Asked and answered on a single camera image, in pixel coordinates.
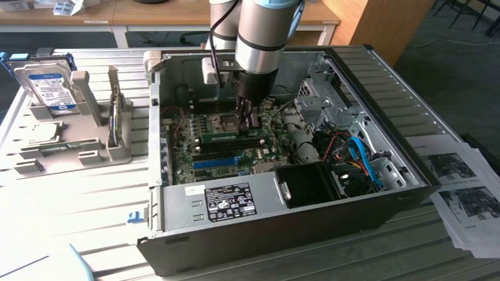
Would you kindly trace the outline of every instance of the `motherboard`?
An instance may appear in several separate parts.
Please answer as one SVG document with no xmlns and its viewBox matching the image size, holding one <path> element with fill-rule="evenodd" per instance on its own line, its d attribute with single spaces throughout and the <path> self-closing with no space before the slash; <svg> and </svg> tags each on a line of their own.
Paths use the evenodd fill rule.
<svg viewBox="0 0 500 281">
<path fill-rule="evenodd" d="M 164 119 L 174 132 L 173 184 L 262 173 L 274 166 L 290 164 L 289 155 L 281 149 L 288 141 L 278 129 L 281 118 L 274 118 L 270 124 L 278 110 L 272 101 L 262 104 L 261 129 L 245 133 L 238 132 L 236 111 L 197 114 L 196 110 L 174 109 L 172 118 Z"/>
</svg>

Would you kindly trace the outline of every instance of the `desk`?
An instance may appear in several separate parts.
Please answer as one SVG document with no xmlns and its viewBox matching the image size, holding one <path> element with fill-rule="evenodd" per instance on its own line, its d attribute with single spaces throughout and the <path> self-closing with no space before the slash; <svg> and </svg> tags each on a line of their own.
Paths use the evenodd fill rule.
<svg viewBox="0 0 500 281">
<path fill-rule="evenodd" d="M 318 45 L 329 45 L 340 19 L 328 7 L 306 1 L 298 31 L 318 31 Z M 208 31 L 210 6 L 208 0 L 170 0 L 144 5 L 132 0 L 117 0 L 113 16 L 113 34 L 118 48 L 128 47 L 128 31 Z"/>
<path fill-rule="evenodd" d="M 112 32 L 117 48 L 128 48 L 126 32 L 208 31 L 208 0 L 169 0 L 145 5 L 132 0 L 110 0 L 74 16 L 53 16 L 50 9 L 0 13 L 0 32 Z M 340 23 L 322 2 L 306 1 L 294 44 L 329 45 Z"/>
<path fill-rule="evenodd" d="M 73 16 L 53 16 L 52 9 L 0 12 L 0 32 L 110 32 L 114 5 L 109 0 Z"/>
<path fill-rule="evenodd" d="M 474 259 L 468 252 L 453 247 L 432 205 L 414 206 L 416 208 L 397 214 L 377 230 L 362 231 L 217 267 L 186 271 L 169 279 L 154 276 L 136 246 L 128 244 L 148 233 L 148 225 L 125 225 L 129 211 L 141 210 L 149 199 L 150 102 L 148 83 L 140 78 L 144 77 L 142 55 L 146 50 L 149 49 L 54 50 L 54 54 L 70 52 L 78 69 L 89 71 L 89 86 L 98 100 L 108 100 L 109 95 L 102 89 L 102 83 L 108 82 L 106 67 L 118 68 L 121 90 L 125 97 L 133 100 L 133 159 L 125 165 L 70 172 L 66 175 L 73 179 L 70 184 L 68 181 L 50 181 L 50 178 L 42 182 L 25 179 L 26 182 L 20 186 L 22 188 L 16 188 L 12 184 L 1 187 L 0 210 L 4 210 L 2 214 L 8 214 L 2 221 L 6 230 L 2 234 L 14 236 L 16 240 L 25 237 L 25 241 L 30 241 L 34 229 L 38 241 L 49 241 L 49 237 L 57 237 L 58 241 L 70 242 L 98 281 L 164 281 L 181 278 L 185 281 L 456 281 L 497 276 L 500 261 Z M 432 121 L 432 110 L 416 95 L 414 98 L 406 98 L 413 95 L 412 90 L 377 56 L 358 46 L 334 47 L 334 50 L 393 123 L 398 124 L 404 136 L 412 133 L 438 133 L 440 128 Z M 381 88 L 390 89 L 390 92 L 380 91 Z M 33 118 L 28 103 L 25 92 L 18 91 L 0 126 L 0 137 L 5 138 L 0 148 L 10 146 L 13 139 L 28 136 L 25 131 L 29 128 L 20 128 Z M 6 173 L 9 171 L 0 172 L 0 180 Z M 24 280 L 13 275 L 5 279 Z"/>
</svg>

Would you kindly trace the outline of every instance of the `circuit board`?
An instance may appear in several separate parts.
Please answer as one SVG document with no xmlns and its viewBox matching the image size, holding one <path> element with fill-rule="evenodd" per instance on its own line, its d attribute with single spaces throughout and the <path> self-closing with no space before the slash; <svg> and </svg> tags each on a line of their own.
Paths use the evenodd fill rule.
<svg viewBox="0 0 500 281">
<path fill-rule="evenodd" d="M 289 164 L 288 156 L 281 152 L 278 141 L 270 130 L 270 118 L 277 109 L 276 106 L 270 107 L 266 104 L 266 108 L 262 108 L 260 112 L 262 128 L 249 131 L 244 136 L 240 136 L 237 132 L 236 112 L 204 115 L 186 113 L 182 122 L 181 116 L 176 115 L 172 120 L 172 129 L 176 129 L 180 122 L 181 126 L 172 146 L 173 184 L 262 173 L 274 166 Z M 274 123 L 280 123 L 280 118 L 274 118 Z M 237 157 L 236 165 L 194 169 L 193 157 L 200 155 L 197 147 L 200 142 L 218 144 L 218 141 L 248 138 L 258 139 L 262 143 L 256 148 L 232 151 Z"/>
</svg>

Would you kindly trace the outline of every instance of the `chair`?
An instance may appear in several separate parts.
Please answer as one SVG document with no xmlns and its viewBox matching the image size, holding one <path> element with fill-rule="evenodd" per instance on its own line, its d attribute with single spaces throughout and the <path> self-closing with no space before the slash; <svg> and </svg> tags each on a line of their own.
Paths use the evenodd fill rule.
<svg viewBox="0 0 500 281">
<path fill-rule="evenodd" d="M 474 12 L 474 13 L 464 13 L 464 10 L 465 10 L 465 8 L 468 7 L 470 1 L 472 1 L 472 0 L 466 0 L 465 3 L 462 4 L 461 9 L 460 9 L 460 11 L 457 11 L 457 14 L 456 14 L 456 16 L 454 16 L 454 18 L 453 18 L 453 21 L 452 21 L 452 23 L 450 23 L 450 25 L 449 25 L 448 28 L 452 28 L 453 24 L 456 23 L 456 21 L 458 20 L 458 17 L 460 17 L 462 14 L 464 14 L 464 15 L 476 15 L 476 14 L 477 14 L 476 12 Z M 489 6 L 489 4 L 490 4 L 490 2 L 492 2 L 492 0 L 478 0 L 478 1 L 484 4 L 484 7 L 482 7 L 481 12 L 478 13 L 478 16 L 477 16 L 477 19 L 476 19 L 476 22 L 474 22 L 474 26 L 472 27 L 472 30 L 476 29 L 476 26 L 477 26 L 478 21 L 481 20 L 481 17 L 482 17 L 484 11 L 485 11 L 486 7 Z M 437 11 L 434 12 L 433 16 L 437 15 L 438 11 L 442 9 L 442 7 L 444 7 L 445 5 L 448 5 L 448 6 L 454 10 L 454 4 L 456 4 L 456 3 L 457 3 L 456 0 L 445 0 L 444 3 L 442 3 L 442 5 L 438 7 Z"/>
</svg>

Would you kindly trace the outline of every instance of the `power supply label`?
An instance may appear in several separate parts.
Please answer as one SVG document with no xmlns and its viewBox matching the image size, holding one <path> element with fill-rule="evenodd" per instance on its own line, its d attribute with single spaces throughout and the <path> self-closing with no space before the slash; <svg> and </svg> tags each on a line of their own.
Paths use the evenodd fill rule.
<svg viewBox="0 0 500 281">
<path fill-rule="evenodd" d="M 212 222 L 257 214 L 248 183 L 205 189 L 208 219 Z"/>
</svg>

